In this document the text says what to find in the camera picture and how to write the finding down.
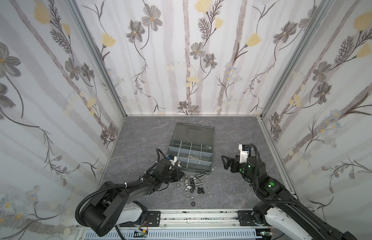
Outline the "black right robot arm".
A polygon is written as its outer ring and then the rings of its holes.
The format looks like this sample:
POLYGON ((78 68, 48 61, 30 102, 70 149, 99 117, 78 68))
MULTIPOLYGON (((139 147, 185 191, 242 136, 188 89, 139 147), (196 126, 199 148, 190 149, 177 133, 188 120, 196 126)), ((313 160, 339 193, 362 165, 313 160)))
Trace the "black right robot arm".
POLYGON ((350 232, 341 232, 322 220, 277 179, 268 175, 265 163, 254 144, 239 145, 234 158, 222 155, 224 168, 241 174, 260 202, 253 207, 250 220, 270 225, 293 240, 354 240, 350 232))

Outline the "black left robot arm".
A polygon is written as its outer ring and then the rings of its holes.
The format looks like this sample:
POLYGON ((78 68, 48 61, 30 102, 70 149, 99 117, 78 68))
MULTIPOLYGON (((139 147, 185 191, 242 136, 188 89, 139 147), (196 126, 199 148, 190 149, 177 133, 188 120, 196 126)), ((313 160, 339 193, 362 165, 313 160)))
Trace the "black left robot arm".
POLYGON ((99 237, 120 224, 144 224, 148 209, 137 198, 160 192, 164 190, 162 185, 178 183, 185 175, 176 156, 165 155, 160 149, 156 153, 156 162, 138 180, 122 184, 104 182, 81 200, 75 210, 77 223, 91 228, 99 237))

